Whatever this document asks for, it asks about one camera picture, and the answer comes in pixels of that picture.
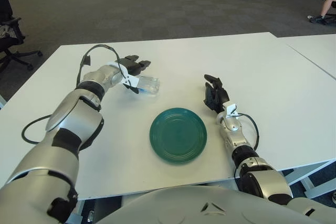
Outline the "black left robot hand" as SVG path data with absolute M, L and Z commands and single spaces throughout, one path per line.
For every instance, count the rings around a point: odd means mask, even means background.
M 151 62 L 148 60 L 137 62 L 138 58 L 139 56 L 137 55 L 130 55 L 124 58 L 120 58 L 116 60 L 116 62 L 126 67 L 128 74 L 137 76 L 151 64 Z

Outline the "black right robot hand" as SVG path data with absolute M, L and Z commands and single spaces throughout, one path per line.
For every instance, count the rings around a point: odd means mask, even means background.
M 223 104 L 229 101 L 229 96 L 223 88 L 220 78 L 205 74 L 205 105 L 217 114 L 224 111 Z

